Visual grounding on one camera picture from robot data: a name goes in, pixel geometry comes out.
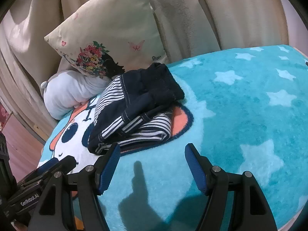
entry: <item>blue gripper pad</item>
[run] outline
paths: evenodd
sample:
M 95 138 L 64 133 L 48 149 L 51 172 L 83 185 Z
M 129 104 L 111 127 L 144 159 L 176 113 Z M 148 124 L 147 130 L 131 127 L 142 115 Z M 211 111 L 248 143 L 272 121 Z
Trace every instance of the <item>blue gripper pad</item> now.
M 103 172 L 100 175 L 100 186 L 98 188 L 98 191 L 101 194 L 108 189 L 119 160 L 120 160 L 120 145 L 117 144 L 114 150 L 112 151 L 112 154 L 110 155 L 110 158 Z
M 57 158 L 52 158 L 46 163 L 44 163 L 42 166 L 36 169 L 37 176 L 42 175 L 45 171 L 50 169 L 53 165 L 55 165 L 59 160 Z
M 187 161 L 187 164 L 190 168 L 190 171 L 192 173 L 192 176 L 196 182 L 196 185 L 198 189 L 205 193 L 207 186 L 206 186 L 206 175 L 203 172 L 199 162 L 197 161 L 197 158 L 195 154 L 193 153 L 191 147 L 189 144 L 185 147 L 185 158 Z

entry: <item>cartoon eye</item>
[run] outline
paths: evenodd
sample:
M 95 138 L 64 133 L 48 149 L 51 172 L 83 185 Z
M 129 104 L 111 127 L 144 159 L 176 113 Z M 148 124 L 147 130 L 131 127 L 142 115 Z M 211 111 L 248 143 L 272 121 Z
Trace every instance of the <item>cartoon eye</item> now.
M 84 136 L 82 137 L 81 143 L 84 147 L 88 147 L 88 141 L 89 141 L 89 137 L 90 137 L 90 133 L 92 131 L 94 127 L 94 123 L 92 122 L 86 129 L 86 131 L 84 132 Z
M 75 122 L 72 125 L 70 125 L 69 128 L 67 130 L 65 130 L 65 132 L 64 132 L 64 134 L 63 134 L 63 136 L 61 138 L 61 141 L 63 143 L 68 142 L 76 134 L 77 129 L 78 129 L 78 123 L 77 122 Z

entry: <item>pillow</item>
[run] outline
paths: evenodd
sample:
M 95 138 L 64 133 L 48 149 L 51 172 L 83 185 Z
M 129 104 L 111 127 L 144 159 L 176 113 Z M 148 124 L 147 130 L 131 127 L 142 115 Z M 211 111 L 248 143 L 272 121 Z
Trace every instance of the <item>pillow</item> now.
M 107 77 L 101 79 L 73 70 L 63 71 L 41 84 L 45 106 L 53 118 L 60 120 L 74 107 L 102 93 L 110 82 Z
M 89 0 L 45 41 L 84 75 L 168 63 L 148 0 Z

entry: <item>navy pants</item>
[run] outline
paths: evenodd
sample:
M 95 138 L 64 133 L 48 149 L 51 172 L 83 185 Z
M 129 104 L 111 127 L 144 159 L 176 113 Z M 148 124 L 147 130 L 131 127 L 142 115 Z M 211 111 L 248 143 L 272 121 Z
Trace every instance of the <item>navy pants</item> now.
M 171 104 L 184 92 L 165 64 L 131 70 L 113 80 L 95 107 L 88 149 L 103 155 L 113 142 L 145 146 L 171 136 Z

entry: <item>floral pillowcase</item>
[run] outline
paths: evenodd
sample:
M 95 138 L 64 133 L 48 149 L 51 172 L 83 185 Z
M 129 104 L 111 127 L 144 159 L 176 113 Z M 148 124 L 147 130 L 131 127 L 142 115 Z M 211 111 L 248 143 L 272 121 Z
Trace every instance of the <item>floral pillowcase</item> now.
M 63 53 L 63 57 L 72 64 L 73 67 L 79 69 L 82 73 L 92 76 L 107 76 L 112 78 L 115 75 L 123 74 L 125 70 L 123 66 L 115 63 L 110 55 L 109 50 L 105 49 L 103 44 L 94 41 L 86 48 L 81 49 L 76 60 L 68 58 L 68 54 Z
M 45 41 L 84 75 L 112 78 L 168 63 L 148 0 L 90 0 Z

